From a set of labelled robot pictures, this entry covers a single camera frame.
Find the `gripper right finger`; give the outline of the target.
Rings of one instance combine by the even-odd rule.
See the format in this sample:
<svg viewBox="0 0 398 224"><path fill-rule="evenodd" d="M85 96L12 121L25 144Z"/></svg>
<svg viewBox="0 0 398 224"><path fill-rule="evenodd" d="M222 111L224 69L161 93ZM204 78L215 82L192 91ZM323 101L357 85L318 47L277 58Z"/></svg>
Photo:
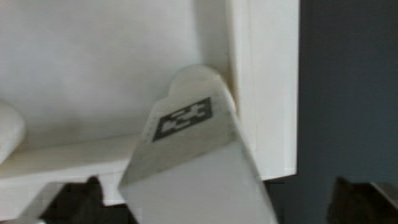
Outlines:
<svg viewBox="0 0 398 224"><path fill-rule="evenodd" d="M336 179L327 224L398 224L398 208L369 183Z"/></svg>

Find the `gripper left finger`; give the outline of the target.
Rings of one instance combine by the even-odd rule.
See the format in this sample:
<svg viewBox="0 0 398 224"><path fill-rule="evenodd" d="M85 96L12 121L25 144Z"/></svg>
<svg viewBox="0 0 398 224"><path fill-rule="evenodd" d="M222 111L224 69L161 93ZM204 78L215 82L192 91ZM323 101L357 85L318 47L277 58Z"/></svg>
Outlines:
<svg viewBox="0 0 398 224"><path fill-rule="evenodd" d="M96 176L83 183L67 183L39 215L44 224L138 224L128 206L106 206L103 198Z"/></svg>

